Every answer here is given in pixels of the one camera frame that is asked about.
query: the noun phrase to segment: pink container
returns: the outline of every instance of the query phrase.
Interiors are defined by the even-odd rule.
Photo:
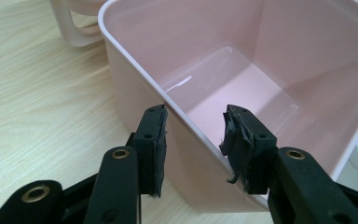
[[[99,14],[117,108],[130,130],[169,110],[166,173],[203,212],[263,211],[230,185],[218,149],[227,104],[336,179],[358,140],[358,2],[110,0]]]

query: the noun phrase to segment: pink mug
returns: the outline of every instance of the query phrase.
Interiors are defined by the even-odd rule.
[[[97,16],[106,0],[50,0],[62,37],[72,46],[83,47],[102,40],[98,24],[90,27],[76,27],[71,11]]]

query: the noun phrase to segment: cup handle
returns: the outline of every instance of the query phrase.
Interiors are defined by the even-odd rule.
[[[83,47],[103,39],[98,24],[90,27],[76,27],[71,11],[61,0],[50,0],[50,3],[61,35],[69,45]]]

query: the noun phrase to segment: tabletop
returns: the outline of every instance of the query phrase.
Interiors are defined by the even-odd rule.
[[[74,14],[77,25],[95,20]],[[0,0],[0,206],[36,180],[64,189],[98,172],[130,132],[117,115],[104,42],[62,39],[48,0]],[[143,223],[272,223],[269,213],[202,214],[166,179]]]

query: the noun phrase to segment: wooden table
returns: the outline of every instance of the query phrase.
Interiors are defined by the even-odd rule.
[[[95,18],[76,16],[85,24]],[[53,179],[66,189],[126,143],[103,41],[61,38],[48,0],[0,0],[0,206],[18,188]],[[164,182],[143,199],[144,223],[272,223],[269,213],[201,214]]]

